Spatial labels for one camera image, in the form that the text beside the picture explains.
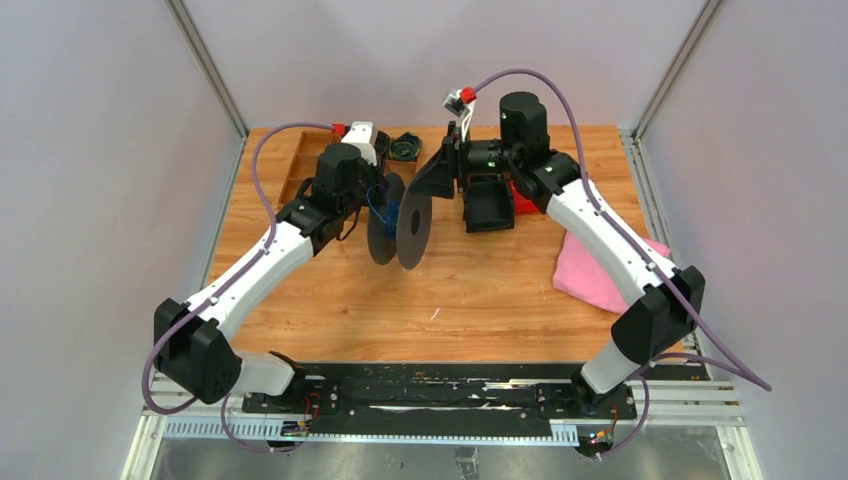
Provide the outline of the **grey filament spool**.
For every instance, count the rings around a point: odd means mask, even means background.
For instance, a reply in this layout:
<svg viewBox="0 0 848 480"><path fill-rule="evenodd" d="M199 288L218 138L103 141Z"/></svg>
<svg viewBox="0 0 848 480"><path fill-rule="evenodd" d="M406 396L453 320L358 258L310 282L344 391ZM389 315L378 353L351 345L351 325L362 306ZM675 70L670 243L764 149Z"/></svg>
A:
<svg viewBox="0 0 848 480"><path fill-rule="evenodd" d="M412 270L419 265L429 241L432 199L408 192L396 173L385 176L389 182L388 205L368 206L368 251L378 265L397 258L405 270Z"/></svg>

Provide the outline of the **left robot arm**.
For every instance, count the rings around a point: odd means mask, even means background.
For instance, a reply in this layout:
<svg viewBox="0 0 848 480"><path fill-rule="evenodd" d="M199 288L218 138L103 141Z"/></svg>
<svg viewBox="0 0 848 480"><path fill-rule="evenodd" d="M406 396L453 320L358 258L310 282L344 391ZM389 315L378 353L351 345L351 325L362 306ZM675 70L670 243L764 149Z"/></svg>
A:
<svg viewBox="0 0 848 480"><path fill-rule="evenodd" d="M263 393L283 413L298 411L306 386L297 364L275 354L239 353L232 339L247 317L291 273L329 243L345 240L360 214L399 204L402 178L371 164L352 144L336 143L313 176L274 214L269 228L223 275L187 300L165 299L154 313L154 348L145 366L214 404L236 393Z"/></svg>

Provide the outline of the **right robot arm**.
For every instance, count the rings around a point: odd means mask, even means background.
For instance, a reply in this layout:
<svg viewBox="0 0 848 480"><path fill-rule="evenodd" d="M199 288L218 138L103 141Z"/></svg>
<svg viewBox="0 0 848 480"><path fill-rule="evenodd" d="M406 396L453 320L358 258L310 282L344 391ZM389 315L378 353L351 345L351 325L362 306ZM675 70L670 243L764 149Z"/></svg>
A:
<svg viewBox="0 0 848 480"><path fill-rule="evenodd" d="M406 269L419 264L433 198L457 192L474 229L512 227L506 207L514 193L561 225L599 262L626 305L609 342L571 378L574 408L598 416L632 374L695 330L705 279L696 267L680 269L650 248L603 200L579 160L551 147L547 110L537 95L517 91L500 99L500 136L493 140L470 137L476 100L471 87L446 97L444 107L458 119L402 197L397 255Z"/></svg>

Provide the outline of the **wooden compartment tray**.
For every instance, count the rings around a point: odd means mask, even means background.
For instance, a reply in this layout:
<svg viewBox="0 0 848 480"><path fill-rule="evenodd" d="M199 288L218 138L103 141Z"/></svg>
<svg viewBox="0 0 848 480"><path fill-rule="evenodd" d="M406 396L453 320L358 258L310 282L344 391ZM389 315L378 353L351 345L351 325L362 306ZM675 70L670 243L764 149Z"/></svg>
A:
<svg viewBox="0 0 848 480"><path fill-rule="evenodd" d="M296 196L302 182L314 175L318 156L324 151L325 147L331 143L339 143L340 139L340 135L334 135L323 130L306 130L301 133L292 160L289 162L289 166L284 169L283 186L279 191L277 200L273 201L277 209L291 201ZM395 137L392 134L379 130L378 152L384 156L385 170L399 174L408 184L419 169L419 165L416 161L396 160L392 157L389 145L393 140L395 140Z"/></svg>

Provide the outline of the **rolled green tie top right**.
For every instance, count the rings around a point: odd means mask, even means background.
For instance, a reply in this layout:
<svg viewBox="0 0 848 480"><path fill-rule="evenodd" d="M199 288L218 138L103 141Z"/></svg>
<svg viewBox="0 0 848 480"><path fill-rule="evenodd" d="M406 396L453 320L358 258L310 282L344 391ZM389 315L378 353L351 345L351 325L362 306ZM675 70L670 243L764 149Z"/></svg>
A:
<svg viewBox="0 0 848 480"><path fill-rule="evenodd" d="M391 160L400 162L416 162L421 152L421 139L405 132L397 138L393 138L389 144L389 156Z"/></svg>

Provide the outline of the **black plastic bin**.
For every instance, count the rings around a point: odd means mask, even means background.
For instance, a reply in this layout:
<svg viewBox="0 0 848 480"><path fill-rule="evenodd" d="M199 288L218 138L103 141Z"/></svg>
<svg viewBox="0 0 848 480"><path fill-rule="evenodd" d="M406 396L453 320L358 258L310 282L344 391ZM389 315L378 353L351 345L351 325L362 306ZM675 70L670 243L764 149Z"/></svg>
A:
<svg viewBox="0 0 848 480"><path fill-rule="evenodd" d="M514 200L506 180L482 180L468 185L463 194L466 232L483 233L513 229Z"/></svg>

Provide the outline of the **red plastic bin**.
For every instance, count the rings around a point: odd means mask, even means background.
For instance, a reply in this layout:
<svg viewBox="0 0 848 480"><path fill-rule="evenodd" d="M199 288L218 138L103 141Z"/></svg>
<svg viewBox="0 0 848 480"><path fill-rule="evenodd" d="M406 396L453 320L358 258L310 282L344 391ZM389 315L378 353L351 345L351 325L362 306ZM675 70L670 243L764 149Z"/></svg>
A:
<svg viewBox="0 0 848 480"><path fill-rule="evenodd" d="M518 192L517 187L513 182L510 182L510 188L513 197L514 214L516 216L533 215L540 213L539 209L531 200L528 200Z"/></svg>

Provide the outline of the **pink cloth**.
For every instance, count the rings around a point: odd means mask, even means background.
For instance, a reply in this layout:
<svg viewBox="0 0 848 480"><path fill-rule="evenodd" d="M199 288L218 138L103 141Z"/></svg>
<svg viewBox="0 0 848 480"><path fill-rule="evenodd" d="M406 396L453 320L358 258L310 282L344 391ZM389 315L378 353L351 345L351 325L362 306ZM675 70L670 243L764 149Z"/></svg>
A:
<svg viewBox="0 0 848 480"><path fill-rule="evenodd" d="M625 300L601 264L570 232L564 235L552 286L591 306L619 315L633 304Z"/></svg>

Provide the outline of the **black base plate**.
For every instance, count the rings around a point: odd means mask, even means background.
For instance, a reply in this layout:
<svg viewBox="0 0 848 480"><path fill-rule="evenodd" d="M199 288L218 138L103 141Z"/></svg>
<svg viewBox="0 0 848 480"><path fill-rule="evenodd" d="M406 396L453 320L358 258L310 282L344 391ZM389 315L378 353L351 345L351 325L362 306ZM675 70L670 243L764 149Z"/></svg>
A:
<svg viewBox="0 0 848 480"><path fill-rule="evenodd" d="M494 441L541 439L551 421L594 428L635 420L630 388L587 407L577 363L307 363L280 397L250 393L245 413L291 414L314 434Z"/></svg>

